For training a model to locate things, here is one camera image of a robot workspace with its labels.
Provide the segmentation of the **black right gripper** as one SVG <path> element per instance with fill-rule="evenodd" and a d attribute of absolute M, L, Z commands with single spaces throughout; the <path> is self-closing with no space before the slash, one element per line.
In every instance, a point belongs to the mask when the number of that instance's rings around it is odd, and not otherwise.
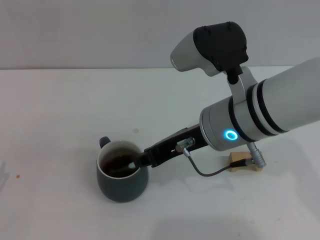
<path fill-rule="evenodd" d="M 189 151 L 197 150 L 208 145 L 202 135 L 200 125 L 196 124 L 191 127 L 183 128 L 146 148 L 135 157 L 135 166 L 137 168 L 144 168 L 148 166 L 154 168 L 172 158 L 182 155 L 182 152 L 178 152 L 176 150 L 176 145 L 178 142 L 188 138 L 193 138 L 195 141 L 195 144 L 188 148 Z"/>

